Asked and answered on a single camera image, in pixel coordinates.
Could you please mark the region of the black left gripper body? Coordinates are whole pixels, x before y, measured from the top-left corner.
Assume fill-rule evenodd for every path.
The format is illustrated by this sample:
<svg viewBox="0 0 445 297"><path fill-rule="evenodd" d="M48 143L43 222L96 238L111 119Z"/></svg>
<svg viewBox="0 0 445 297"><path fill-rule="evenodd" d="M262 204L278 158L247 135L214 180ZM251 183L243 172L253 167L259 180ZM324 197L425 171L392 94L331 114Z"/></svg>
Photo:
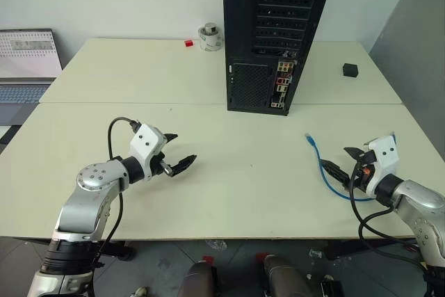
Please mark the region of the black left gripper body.
<svg viewBox="0 0 445 297"><path fill-rule="evenodd" d="M174 175L172 166L164 161L165 154L159 152L151 159L152 176L166 174L169 177Z"/></svg>

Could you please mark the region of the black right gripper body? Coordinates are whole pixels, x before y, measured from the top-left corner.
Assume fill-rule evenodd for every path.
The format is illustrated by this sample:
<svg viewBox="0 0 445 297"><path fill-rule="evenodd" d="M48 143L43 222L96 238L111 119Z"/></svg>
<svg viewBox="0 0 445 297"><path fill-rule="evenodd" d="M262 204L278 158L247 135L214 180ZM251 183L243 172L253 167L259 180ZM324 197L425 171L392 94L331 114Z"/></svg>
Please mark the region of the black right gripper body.
<svg viewBox="0 0 445 297"><path fill-rule="evenodd" d="M356 161L359 164L358 171L355 175L354 187L361 191L366 191L369 182L375 173L374 163L377 161L375 152L369 150L365 152L364 159L362 161Z"/></svg>

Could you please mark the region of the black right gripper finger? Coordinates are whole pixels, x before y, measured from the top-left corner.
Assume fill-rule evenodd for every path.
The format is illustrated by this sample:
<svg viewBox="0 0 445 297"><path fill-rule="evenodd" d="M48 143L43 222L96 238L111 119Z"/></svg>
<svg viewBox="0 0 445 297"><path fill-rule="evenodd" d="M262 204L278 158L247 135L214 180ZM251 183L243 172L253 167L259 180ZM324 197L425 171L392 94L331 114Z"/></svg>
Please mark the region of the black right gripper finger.
<svg viewBox="0 0 445 297"><path fill-rule="evenodd" d="M344 150L356 161L362 161L364 159L365 152L358 147L345 147Z"/></svg>
<svg viewBox="0 0 445 297"><path fill-rule="evenodd" d="M338 182L342 184L349 184L350 177L349 174L344 172L338 165L335 163L321 159L321 166L324 171L329 174L331 177L335 178Z"/></svg>

